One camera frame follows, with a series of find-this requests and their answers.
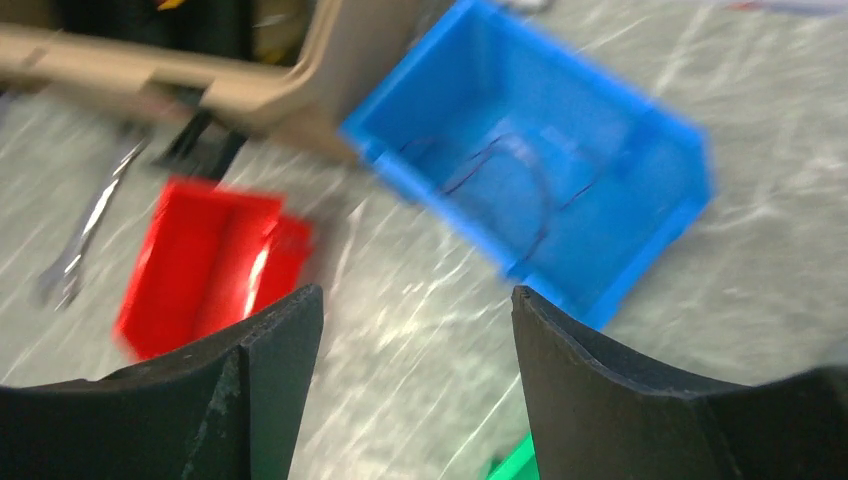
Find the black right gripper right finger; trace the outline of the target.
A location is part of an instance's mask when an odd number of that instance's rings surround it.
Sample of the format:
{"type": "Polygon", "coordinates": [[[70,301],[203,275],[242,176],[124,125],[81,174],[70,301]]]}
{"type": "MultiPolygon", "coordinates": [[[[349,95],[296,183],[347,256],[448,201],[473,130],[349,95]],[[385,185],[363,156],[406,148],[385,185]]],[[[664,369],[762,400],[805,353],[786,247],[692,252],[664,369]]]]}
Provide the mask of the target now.
{"type": "Polygon", "coordinates": [[[644,355],[534,290],[512,294],[544,479],[843,479],[847,368],[745,386],[644,355]]]}

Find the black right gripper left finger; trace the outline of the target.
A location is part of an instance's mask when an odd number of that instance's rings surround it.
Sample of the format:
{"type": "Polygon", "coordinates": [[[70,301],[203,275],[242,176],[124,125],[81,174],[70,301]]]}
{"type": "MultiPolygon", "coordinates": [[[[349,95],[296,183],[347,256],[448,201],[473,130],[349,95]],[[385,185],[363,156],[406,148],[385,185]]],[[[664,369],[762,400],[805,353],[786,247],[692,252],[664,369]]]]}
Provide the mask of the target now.
{"type": "Polygon", "coordinates": [[[96,381],[1,390],[5,479],[285,479],[324,325],[299,288],[96,381]]]}

